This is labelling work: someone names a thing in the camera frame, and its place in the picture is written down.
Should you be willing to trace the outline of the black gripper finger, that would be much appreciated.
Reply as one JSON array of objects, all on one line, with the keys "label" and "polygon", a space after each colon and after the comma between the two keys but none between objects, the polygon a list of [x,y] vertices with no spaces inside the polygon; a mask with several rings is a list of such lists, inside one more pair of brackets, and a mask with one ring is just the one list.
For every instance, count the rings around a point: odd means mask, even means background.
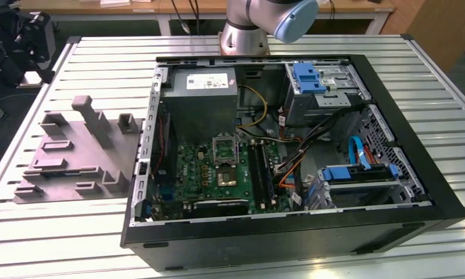
[{"label": "black gripper finger", "polygon": [[54,72],[49,70],[49,64],[56,50],[53,23],[50,16],[44,12],[30,12],[30,16],[33,57],[38,67],[37,74],[42,81],[50,84]]}]

